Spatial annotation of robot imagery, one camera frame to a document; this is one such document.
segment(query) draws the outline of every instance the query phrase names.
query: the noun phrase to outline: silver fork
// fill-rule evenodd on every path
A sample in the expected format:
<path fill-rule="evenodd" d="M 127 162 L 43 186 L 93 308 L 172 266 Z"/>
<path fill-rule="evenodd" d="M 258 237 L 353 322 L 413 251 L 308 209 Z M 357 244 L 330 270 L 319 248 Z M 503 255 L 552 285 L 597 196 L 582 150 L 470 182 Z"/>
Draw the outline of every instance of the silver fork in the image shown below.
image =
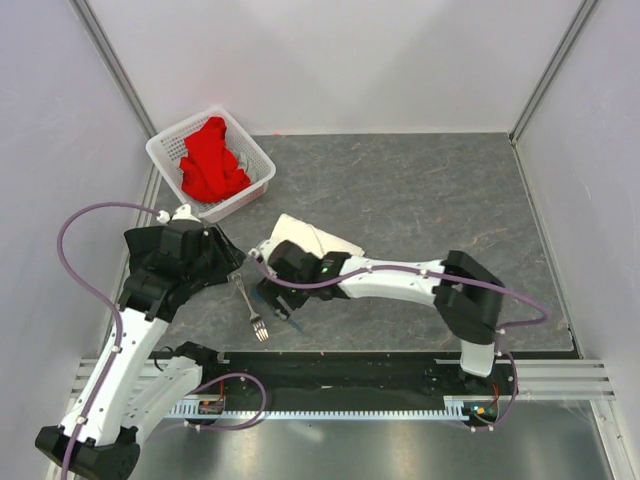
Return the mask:
<path fill-rule="evenodd" d="M 247 292 L 244 289 L 244 283 L 242 283 L 242 276 L 239 273 L 233 273 L 229 278 L 236 282 L 238 290 L 240 290 L 240 293 L 242 293 L 242 296 L 244 297 L 244 301 L 247 302 L 247 307 L 249 307 L 249 322 L 253 326 L 253 331 L 255 332 L 256 337 L 258 337 L 258 340 L 260 340 L 261 342 L 264 342 L 267 338 L 269 338 L 267 326 L 264 324 L 264 321 L 260 317 L 260 314 L 256 313 L 256 311 L 253 309 L 253 306 L 251 305 L 249 297 L 247 296 Z"/>

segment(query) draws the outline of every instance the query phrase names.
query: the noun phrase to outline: white plastic basket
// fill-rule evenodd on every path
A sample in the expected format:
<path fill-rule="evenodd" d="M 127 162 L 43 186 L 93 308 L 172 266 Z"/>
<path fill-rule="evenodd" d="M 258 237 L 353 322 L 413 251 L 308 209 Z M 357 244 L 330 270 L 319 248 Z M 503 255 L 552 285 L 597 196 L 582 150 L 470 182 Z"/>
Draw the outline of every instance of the white plastic basket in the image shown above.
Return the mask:
<path fill-rule="evenodd" d="M 184 139 L 202 128 L 211 117 L 222 117 L 227 124 L 227 148 L 233 152 L 245 171 L 251 185 L 228 200 L 218 203 L 200 203 L 181 189 L 180 159 L 187 155 Z M 182 203 L 198 207 L 198 216 L 209 222 L 218 222 L 240 207 L 267 191 L 269 180 L 276 174 L 276 166 L 249 134 L 223 108 L 214 107 L 160 132 L 147 142 L 147 153 Z"/>

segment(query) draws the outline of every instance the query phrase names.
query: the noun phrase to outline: red garment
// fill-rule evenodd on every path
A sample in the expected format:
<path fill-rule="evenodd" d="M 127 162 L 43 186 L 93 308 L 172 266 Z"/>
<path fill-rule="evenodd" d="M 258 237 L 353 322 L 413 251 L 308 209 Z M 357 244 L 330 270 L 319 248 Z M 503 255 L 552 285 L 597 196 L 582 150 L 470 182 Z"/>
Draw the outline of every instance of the red garment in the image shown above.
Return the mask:
<path fill-rule="evenodd" d="M 251 184 L 225 146 L 226 132 L 224 119 L 211 117 L 199 131 L 184 139 L 188 155 L 180 161 L 182 191 L 199 202 L 226 200 Z"/>

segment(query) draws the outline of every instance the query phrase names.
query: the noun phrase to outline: white wall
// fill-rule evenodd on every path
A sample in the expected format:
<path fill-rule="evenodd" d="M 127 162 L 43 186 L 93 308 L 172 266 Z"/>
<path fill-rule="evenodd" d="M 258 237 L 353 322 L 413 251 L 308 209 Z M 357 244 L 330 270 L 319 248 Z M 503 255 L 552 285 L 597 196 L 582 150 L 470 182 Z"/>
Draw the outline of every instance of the white wall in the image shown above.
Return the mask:
<path fill-rule="evenodd" d="M 580 0 L 90 0 L 152 120 L 506 132 Z"/>
<path fill-rule="evenodd" d="M 640 447 L 640 2 L 600 2 L 521 141 L 588 354 Z"/>
<path fill-rule="evenodd" d="M 78 362 L 106 313 L 58 265 L 56 233 L 89 203 L 140 200 L 145 138 L 64 0 L 0 2 L 0 477 L 43 478 L 33 446 L 61 419 Z M 95 213 L 70 260 L 111 293 L 128 211 Z"/>

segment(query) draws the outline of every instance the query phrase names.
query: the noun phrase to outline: gray floor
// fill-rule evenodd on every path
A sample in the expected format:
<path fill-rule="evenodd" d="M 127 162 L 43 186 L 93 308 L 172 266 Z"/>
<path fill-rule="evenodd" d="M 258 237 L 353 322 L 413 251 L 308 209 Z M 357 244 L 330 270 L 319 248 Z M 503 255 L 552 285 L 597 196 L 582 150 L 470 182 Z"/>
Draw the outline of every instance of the gray floor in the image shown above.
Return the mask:
<path fill-rule="evenodd" d="M 519 402 L 495 432 L 476 434 L 428 421 L 266 420 L 223 433 L 166 431 L 170 422 L 145 443 L 132 480 L 613 478 L 588 404 Z"/>
<path fill-rule="evenodd" d="M 553 310 L 543 326 L 513 329 L 507 348 L 569 350 L 547 261 L 506 135 L 332 135 L 262 137 L 278 171 L 269 191 L 220 225 L 248 251 L 288 213 L 398 261 L 473 255 L 508 286 Z M 157 207 L 177 206 L 167 185 Z M 242 267 L 245 284 L 259 276 Z M 296 313 L 304 333 L 254 302 L 269 330 L 260 343 L 240 293 L 231 285 L 191 299 L 158 344 L 192 340 L 222 350 L 456 350 L 435 310 L 383 299 L 309 301 Z M 536 312 L 507 300 L 503 318 Z"/>

